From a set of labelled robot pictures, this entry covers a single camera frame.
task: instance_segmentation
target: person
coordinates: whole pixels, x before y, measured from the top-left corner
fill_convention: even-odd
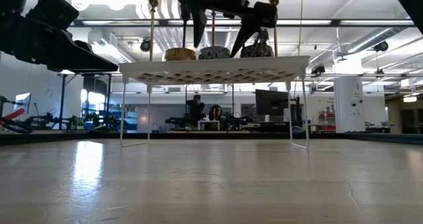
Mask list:
[[[201,102],[199,94],[195,94],[192,100],[187,100],[186,104],[188,105],[188,119],[191,124],[196,126],[196,122],[205,117],[203,114],[205,104]]]
[[[219,105],[213,105],[210,108],[210,112],[209,112],[209,119],[210,121],[213,120],[218,120],[220,121],[220,119],[222,118],[222,107],[220,107]]]

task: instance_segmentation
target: robotic arm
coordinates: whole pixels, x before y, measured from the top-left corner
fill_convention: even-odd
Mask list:
[[[18,60],[44,64],[51,71],[117,71],[118,66],[95,55],[91,46],[73,41],[67,28],[79,13],[65,0],[39,0],[21,16],[26,0],[0,0],[0,50]]]

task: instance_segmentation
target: desk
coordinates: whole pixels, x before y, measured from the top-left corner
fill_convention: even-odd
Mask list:
[[[198,121],[198,131],[201,131],[201,124],[202,123],[217,123],[217,130],[220,131],[220,122],[217,120],[214,121]]]

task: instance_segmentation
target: white pillar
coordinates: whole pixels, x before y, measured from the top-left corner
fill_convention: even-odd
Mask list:
[[[335,73],[363,73],[361,58],[348,56],[334,63]],[[365,131],[363,81],[361,77],[334,80],[336,132]]]

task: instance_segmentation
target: white table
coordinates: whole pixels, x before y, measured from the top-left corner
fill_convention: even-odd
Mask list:
[[[148,124],[150,127],[150,98],[153,85],[192,85],[230,83],[277,83],[286,82],[288,92],[291,82],[299,77],[302,80],[305,120],[307,103],[305,96],[305,70],[309,66],[309,56],[256,57],[239,59],[205,59],[196,61],[153,61],[120,64],[124,82],[122,117],[125,110],[126,84],[133,78],[147,85]],[[309,148],[309,129],[305,127],[306,146],[292,140],[292,122],[289,118],[291,144],[302,149]],[[120,145],[123,140],[124,121],[120,124]]]
[[[201,124],[202,123],[217,123],[217,130],[220,131],[220,121],[198,121],[198,131],[201,131]]]

